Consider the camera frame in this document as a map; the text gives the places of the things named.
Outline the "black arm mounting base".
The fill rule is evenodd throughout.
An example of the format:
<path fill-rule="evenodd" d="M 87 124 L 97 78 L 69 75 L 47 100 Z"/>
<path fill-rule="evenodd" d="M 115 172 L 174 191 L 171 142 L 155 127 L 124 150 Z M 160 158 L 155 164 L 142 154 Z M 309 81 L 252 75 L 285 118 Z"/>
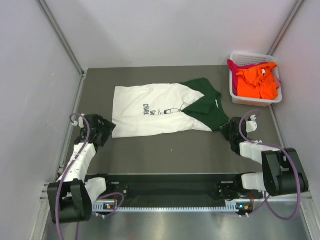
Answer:
<path fill-rule="evenodd" d="M 108 191 L 121 192 L 125 199 L 160 197 L 206 197 L 211 200 L 249 199 L 238 174 L 110 174 Z"/>

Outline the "white and green t-shirt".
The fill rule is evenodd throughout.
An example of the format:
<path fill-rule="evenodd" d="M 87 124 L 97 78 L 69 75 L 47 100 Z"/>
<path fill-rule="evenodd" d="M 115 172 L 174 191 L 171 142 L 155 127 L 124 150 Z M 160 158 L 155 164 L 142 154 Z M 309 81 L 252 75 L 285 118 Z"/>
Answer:
<path fill-rule="evenodd" d="M 229 122 L 222 95 L 206 78 L 182 83 L 117 86 L 113 138 L 147 137 L 184 131 L 217 132 Z"/>

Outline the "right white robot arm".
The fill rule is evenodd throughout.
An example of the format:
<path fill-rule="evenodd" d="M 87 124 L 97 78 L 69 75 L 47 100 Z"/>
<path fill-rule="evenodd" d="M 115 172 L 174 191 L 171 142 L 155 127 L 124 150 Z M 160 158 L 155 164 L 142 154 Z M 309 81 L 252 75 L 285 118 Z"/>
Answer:
<path fill-rule="evenodd" d="M 233 185 L 234 194 L 245 198 L 252 190 L 267 192 L 272 197 L 307 192 L 309 181 L 297 151 L 294 148 L 281 150 L 278 146 L 247 138 L 248 133 L 257 128 L 255 115 L 249 119 L 233 117 L 229 123 L 220 127 L 234 153 L 262 166 L 262 172 L 237 175 Z"/>

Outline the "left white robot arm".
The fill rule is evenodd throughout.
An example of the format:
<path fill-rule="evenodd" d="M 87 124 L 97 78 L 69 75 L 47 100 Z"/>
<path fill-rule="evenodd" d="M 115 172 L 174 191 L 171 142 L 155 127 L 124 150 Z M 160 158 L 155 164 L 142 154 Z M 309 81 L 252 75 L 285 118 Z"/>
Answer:
<path fill-rule="evenodd" d="M 80 128 L 66 169 L 56 182 L 48 185 L 47 195 L 53 223 L 88 221 L 92 207 L 101 196 L 109 198 L 114 191 L 104 174 L 87 177 L 91 161 L 104 147 L 116 125 L 98 114 L 79 114 L 72 125 Z"/>

